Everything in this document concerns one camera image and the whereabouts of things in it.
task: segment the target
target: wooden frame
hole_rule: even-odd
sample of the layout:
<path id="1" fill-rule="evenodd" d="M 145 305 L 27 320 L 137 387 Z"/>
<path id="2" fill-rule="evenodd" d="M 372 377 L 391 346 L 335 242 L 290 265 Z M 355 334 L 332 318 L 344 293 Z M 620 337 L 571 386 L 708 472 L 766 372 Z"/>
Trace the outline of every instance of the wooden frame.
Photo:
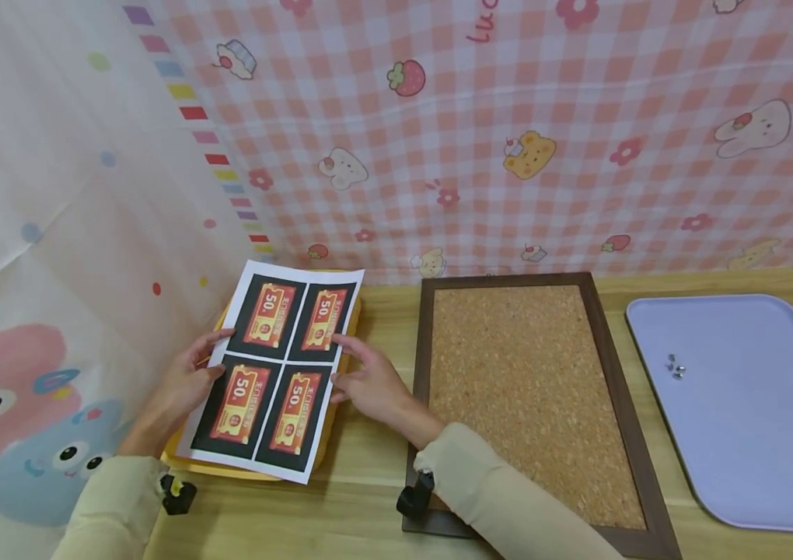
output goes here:
<path id="1" fill-rule="evenodd" d="M 599 361 L 608 385 L 611 404 L 620 428 L 620 436 L 630 461 L 633 482 L 645 518 L 645 530 L 593 526 L 609 543 L 625 556 L 679 560 L 681 558 L 676 535 L 664 505 L 655 468 L 645 446 L 636 409 L 627 380 L 620 367 L 608 322 L 596 292 L 596 283 L 589 272 L 561 273 L 561 275 L 479 276 L 469 278 L 426 278 L 421 282 L 421 308 L 418 325 L 418 345 L 415 356 L 414 394 L 427 404 L 431 382 L 431 343 L 434 323 L 434 292 L 438 289 L 506 288 L 528 285 L 576 285 L 589 318 L 592 336 L 596 340 Z M 413 468 L 416 449 L 409 446 L 406 479 L 414 485 L 418 473 Z M 403 518 L 403 530 L 450 537 L 477 538 L 477 532 L 455 513 L 428 509 L 420 519 Z"/>

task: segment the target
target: gingham backdrop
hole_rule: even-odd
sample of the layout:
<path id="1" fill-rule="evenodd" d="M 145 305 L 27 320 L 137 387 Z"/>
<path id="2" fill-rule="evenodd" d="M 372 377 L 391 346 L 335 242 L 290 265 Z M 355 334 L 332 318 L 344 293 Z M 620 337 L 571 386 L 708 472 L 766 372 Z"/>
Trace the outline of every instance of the gingham backdrop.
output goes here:
<path id="1" fill-rule="evenodd" d="M 279 263 L 378 283 L 793 266 L 793 0 L 145 7 Z M 556 149 L 522 180 L 526 131 Z"/>

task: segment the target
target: purple plastic tray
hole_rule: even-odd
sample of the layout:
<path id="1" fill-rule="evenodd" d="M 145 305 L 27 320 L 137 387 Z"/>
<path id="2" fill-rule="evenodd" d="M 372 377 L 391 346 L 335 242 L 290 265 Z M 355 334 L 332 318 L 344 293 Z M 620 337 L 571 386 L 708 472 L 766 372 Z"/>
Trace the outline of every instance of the purple plastic tray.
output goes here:
<path id="1" fill-rule="evenodd" d="M 793 307 L 638 299 L 627 322 L 698 500 L 730 525 L 793 531 Z"/>

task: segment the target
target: cartoon character print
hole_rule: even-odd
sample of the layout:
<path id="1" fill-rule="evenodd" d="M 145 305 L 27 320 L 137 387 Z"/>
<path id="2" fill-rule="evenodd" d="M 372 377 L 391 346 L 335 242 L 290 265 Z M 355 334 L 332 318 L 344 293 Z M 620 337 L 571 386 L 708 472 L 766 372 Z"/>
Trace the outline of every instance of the cartoon character print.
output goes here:
<path id="1" fill-rule="evenodd" d="M 539 263 L 546 256 L 545 251 L 538 244 L 524 244 L 524 251 L 521 252 L 521 259 L 528 263 Z"/>
<path id="2" fill-rule="evenodd" d="M 253 54 L 238 40 L 231 40 L 225 45 L 216 45 L 216 68 L 224 68 L 242 80 L 253 80 L 257 71 L 257 60 Z"/>
<path id="3" fill-rule="evenodd" d="M 791 110 L 783 100 L 770 100 L 749 113 L 742 113 L 714 132 L 723 142 L 717 156 L 735 158 L 749 149 L 772 148 L 783 143 L 791 130 Z"/>
<path id="4" fill-rule="evenodd" d="M 767 256 L 773 253 L 773 249 L 780 243 L 780 240 L 764 240 L 760 243 L 752 244 L 751 247 L 742 249 L 742 253 L 728 260 L 727 268 L 731 271 L 743 271 L 754 267 Z"/>
<path id="5" fill-rule="evenodd" d="M 425 254 L 416 254 L 409 260 L 409 265 L 418 269 L 422 278 L 439 278 L 447 268 L 447 260 L 443 258 L 443 249 L 434 247 Z"/>
<path id="6" fill-rule="evenodd" d="M 51 326 L 0 331 L 0 453 L 79 408 L 69 384 L 79 370 L 57 371 L 66 352 L 61 332 Z"/>
<path id="7" fill-rule="evenodd" d="M 9 519 L 60 527 L 86 482 L 129 431 L 119 426 L 121 401 L 101 401 L 49 426 L 0 456 L 0 513 Z"/>
<path id="8" fill-rule="evenodd" d="M 539 132 L 528 130 L 521 138 L 506 141 L 502 166 L 519 179 L 529 179 L 543 170 L 555 154 L 557 144 Z"/>
<path id="9" fill-rule="evenodd" d="M 714 0 L 714 11 L 716 13 L 730 13 L 734 12 L 739 4 L 745 0 Z"/>
<path id="10" fill-rule="evenodd" d="M 331 184 L 339 191 L 369 178 L 369 172 L 361 161 L 343 148 L 332 149 L 331 154 L 319 162 L 319 171 L 325 177 L 331 177 Z"/>

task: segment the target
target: wooden table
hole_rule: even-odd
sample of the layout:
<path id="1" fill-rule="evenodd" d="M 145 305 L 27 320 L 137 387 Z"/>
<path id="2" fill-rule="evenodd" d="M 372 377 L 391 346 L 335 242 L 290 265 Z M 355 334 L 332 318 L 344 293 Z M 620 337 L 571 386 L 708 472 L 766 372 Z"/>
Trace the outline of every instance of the wooden table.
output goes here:
<path id="1" fill-rule="evenodd" d="M 762 292 L 793 305 L 793 270 L 597 278 L 596 285 L 683 558 L 793 560 L 793 533 L 735 529 L 693 499 L 624 319 L 627 304 L 643 296 Z M 362 290 L 359 336 L 390 356 L 409 387 L 419 293 L 418 287 Z M 188 515 L 160 515 L 145 558 L 497 558 L 477 542 L 400 530 L 395 503 L 406 453 L 399 436 L 344 406 L 309 487 L 189 475 L 200 489 L 197 501 Z"/>

